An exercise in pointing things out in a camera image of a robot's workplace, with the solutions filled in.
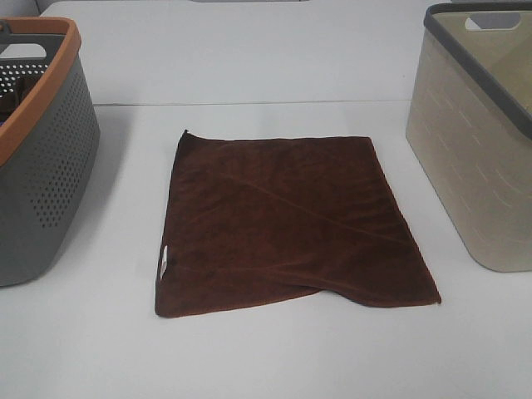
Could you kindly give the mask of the brown towel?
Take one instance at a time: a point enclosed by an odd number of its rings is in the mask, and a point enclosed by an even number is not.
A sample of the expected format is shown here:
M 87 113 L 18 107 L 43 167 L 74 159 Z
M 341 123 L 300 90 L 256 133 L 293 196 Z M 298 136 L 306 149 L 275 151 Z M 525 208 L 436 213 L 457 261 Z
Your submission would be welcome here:
M 156 314 L 179 318 L 321 291 L 377 308 L 441 301 L 372 141 L 184 133 L 170 179 Z

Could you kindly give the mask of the beige basket with grey rim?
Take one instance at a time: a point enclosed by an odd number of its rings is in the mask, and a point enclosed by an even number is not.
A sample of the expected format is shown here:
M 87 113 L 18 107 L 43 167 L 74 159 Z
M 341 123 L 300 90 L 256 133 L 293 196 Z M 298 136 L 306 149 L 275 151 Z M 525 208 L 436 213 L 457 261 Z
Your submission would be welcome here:
M 531 4 L 426 10 L 406 138 L 470 256 L 531 268 Z

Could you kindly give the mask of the grey basket with orange rim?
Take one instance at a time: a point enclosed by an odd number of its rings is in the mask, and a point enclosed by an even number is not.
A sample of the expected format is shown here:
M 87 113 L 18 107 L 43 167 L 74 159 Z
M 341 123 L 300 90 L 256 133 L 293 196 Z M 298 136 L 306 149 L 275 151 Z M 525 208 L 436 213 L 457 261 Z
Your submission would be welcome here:
M 100 127 L 76 24 L 64 17 L 4 17 L 4 46 L 42 57 L 1 61 L 1 285 L 52 265 L 90 179 Z

